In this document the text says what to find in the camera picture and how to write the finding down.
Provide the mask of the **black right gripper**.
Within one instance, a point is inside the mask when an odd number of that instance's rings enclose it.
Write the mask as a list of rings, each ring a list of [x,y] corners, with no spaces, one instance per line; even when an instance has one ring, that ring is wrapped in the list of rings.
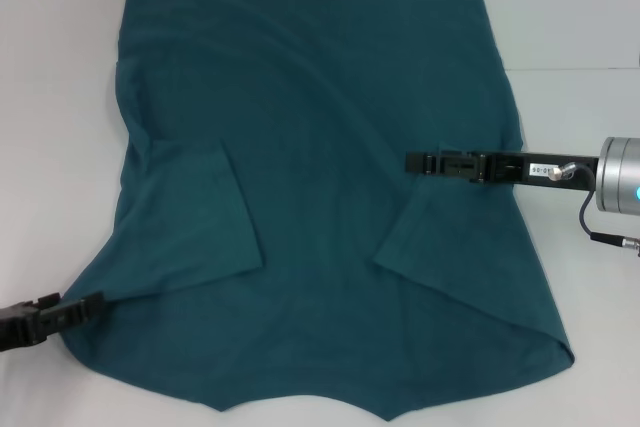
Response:
[[[491,161],[486,176],[488,160]],[[578,170],[568,178],[552,181],[549,173],[554,167],[569,163],[582,164],[596,174],[598,158],[532,152],[498,153],[490,157],[481,152],[438,151],[408,152],[405,171],[424,176],[464,179],[470,182],[526,185],[588,192],[592,190],[589,175]]]

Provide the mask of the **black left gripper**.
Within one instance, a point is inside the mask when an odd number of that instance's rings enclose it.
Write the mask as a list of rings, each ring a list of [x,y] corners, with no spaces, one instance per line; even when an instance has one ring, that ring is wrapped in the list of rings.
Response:
[[[69,302],[62,301],[59,293],[52,293],[35,301],[2,308],[0,350],[32,347],[41,342],[39,335],[47,339],[50,335],[84,325],[98,316],[105,305],[102,292]]]

